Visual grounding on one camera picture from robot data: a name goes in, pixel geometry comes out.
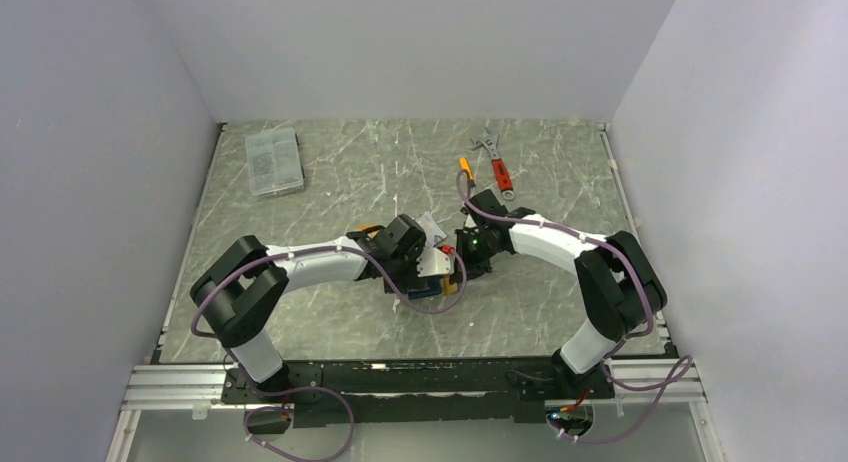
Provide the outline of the blue leather card holder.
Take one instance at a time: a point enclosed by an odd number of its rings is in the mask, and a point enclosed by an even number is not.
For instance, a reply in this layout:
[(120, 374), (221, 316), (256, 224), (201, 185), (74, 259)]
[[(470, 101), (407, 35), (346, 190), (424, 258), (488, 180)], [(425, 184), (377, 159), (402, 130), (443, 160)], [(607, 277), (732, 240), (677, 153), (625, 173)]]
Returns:
[(406, 295), (410, 300), (435, 297), (442, 293), (442, 283), (439, 278), (418, 280), (407, 286)]

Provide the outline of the gold VIP card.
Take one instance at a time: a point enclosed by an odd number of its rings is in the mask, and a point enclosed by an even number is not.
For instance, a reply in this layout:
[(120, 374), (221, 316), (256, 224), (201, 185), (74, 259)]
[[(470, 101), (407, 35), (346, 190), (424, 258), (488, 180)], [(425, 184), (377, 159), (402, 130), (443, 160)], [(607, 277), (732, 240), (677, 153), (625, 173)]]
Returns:
[(451, 275), (444, 275), (441, 278), (441, 290), (441, 294), (447, 297), (456, 294), (459, 290), (459, 285)]

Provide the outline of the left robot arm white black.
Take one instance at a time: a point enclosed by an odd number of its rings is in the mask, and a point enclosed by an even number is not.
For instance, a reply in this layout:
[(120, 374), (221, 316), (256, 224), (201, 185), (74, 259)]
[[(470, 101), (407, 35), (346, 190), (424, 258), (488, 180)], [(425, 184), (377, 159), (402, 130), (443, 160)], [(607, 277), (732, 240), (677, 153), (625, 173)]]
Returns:
[(381, 278), (387, 292), (410, 299), (440, 293), (452, 274), (449, 254), (429, 244), (422, 226), (402, 214), (388, 225), (365, 226), (325, 243), (280, 247), (256, 236), (237, 239), (193, 284), (197, 319), (248, 374), (248, 389), (264, 402), (289, 387), (289, 367), (265, 326), (280, 298), (329, 283)]

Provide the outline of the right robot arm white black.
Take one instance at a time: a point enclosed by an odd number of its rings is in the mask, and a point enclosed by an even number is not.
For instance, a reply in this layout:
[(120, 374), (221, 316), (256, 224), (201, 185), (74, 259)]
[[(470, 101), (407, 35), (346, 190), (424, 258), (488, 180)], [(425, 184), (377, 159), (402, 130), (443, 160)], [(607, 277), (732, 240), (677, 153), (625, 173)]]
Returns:
[(586, 318), (555, 351), (551, 383), (557, 393), (574, 397), (590, 373), (642, 327), (652, 331), (655, 314), (667, 294), (637, 238), (618, 231), (609, 236), (581, 232), (521, 207), (508, 212), (490, 190), (464, 199), (474, 223), (471, 240), (460, 247), (467, 261), (484, 261), (507, 252), (534, 257), (577, 278)]

